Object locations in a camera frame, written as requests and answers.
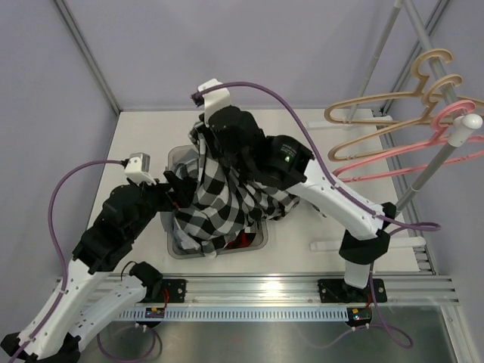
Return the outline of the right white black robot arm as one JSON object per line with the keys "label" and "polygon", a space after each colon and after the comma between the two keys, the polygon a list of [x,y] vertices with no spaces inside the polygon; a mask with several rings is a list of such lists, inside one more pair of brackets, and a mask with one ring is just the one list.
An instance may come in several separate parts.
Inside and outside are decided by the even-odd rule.
{"label": "right white black robot arm", "polygon": [[374,262],[389,249],[386,228],[396,216],[393,203],[371,202],[324,174],[306,146],[288,135],[265,135],[253,115],[238,107],[202,113],[194,129],[215,160],[244,184],[287,192],[336,219],[345,228],[339,249],[345,262],[343,293],[352,300],[368,293]]}

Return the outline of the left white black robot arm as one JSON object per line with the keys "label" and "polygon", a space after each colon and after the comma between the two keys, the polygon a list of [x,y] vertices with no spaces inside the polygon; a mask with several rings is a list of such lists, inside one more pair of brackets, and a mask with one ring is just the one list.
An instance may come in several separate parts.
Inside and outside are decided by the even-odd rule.
{"label": "left white black robot arm", "polygon": [[3,338],[1,347],[12,360],[77,362],[86,346],[122,311],[136,303],[168,298],[162,274],[149,263],[138,262],[114,290],[85,307],[157,213],[191,204],[195,181],[170,171],[164,176],[164,183],[131,181],[110,193],[41,312],[24,330]]}

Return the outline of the red black plaid shirt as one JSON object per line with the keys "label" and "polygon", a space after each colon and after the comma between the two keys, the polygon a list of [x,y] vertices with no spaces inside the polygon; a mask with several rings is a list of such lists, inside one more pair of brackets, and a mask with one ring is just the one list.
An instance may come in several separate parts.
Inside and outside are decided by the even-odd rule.
{"label": "red black plaid shirt", "polygon": [[233,241],[226,245],[225,250],[239,250],[248,248],[253,244],[255,239],[256,233],[241,232]]}

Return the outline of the grey shirt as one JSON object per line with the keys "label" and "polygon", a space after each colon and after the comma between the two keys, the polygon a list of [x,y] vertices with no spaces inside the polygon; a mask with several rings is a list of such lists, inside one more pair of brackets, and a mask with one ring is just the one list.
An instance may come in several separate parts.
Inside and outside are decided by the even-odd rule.
{"label": "grey shirt", "polygon": [[[168,168],[180,178],[188,176],[190,172],[193,172],[195,174],[194,177],[197,178],[197,158],[198,153],[193,147],[176,147],[169,153]],[[175,218],[175,213],[172,213],[167,231],[172,238],[172,249],[176,256],[201,254],[201,246],[182,230]]]}

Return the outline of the beige wooden hanger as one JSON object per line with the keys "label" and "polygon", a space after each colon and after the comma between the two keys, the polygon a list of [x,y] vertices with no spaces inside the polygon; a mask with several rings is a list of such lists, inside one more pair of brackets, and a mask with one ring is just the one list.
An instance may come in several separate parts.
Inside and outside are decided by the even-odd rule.
{"label": "beige wooden hanger", "polygon": [[[356,124],[356,125],[381,126],[381,129],[378,129],[374,133],[361,136],[352,141],[347,141],[346,143],[342,143],[333,147],[328,153],[329,160],[334,162],[340,162],[340,161],[357,160],[361,158],[376,156],[378,154],[381,154],[381,151],[376,150],[376,151],[367,152],[365,154],[355,154],[355,155],[349,155],[349,156],[340,156],[338,152],[354,144],[361,143],[369,138],[380,137],[381,135],[389,134],[390,132],[403,129],[405,127],[430,124],[430,119],[432,117],[431,112],[435,109],[439,101],[444,98],[443,92],[439,94],[437,92],[437,89],[446,85],[459,86],[463,82],[463,78],[458,74],[451,74],[448,76],[444,76],[441,79],[438,79],[437,81],[435,81],[430,86],[430,88],[424,92],[424,86],[426,85],[428,79],[429,79],[429,76],[422,76],[420,79],[419,85],[412,92],[396,92],[396,93],[354,98],[348,101],[340,102],[338,104],[333,104],[329,106],[324,112],[324,118],[330,123],[336,123],[336,124],[340,123],[343,125]],[[425,108],[419,118],[409,119],[406,121],[393,120],[391,123],[376,123],[376,122],[371,122],[363,119],[357,119],[356,121],[334,119],[331,116],[331,112],[333,110],[337,108],[341,108],[342,106],[355,105],[357,103],[364,103],[366,101],[381,101],[383,99],[395,100],[395,99],[401,99],[401,98],[419,98],[420,99],[420,102],[422,103],[422,105],[425,106]]]}

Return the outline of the black white plaid shirt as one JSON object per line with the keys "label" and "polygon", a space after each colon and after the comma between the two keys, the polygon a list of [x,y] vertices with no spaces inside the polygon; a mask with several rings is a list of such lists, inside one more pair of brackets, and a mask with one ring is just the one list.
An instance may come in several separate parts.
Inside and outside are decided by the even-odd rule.
{"label": "black white plaid shirt", "polygon": [[181,229],[201,246],[202,254],[216,257],[239,233],[257,222],[279,220],[291,212],[300,199],[286,191],[254,181],[242,181],[232,168],[220,163],[210,152],[204,137],[189,138],[198,153],[197,189],[188,208],[174,211]]}

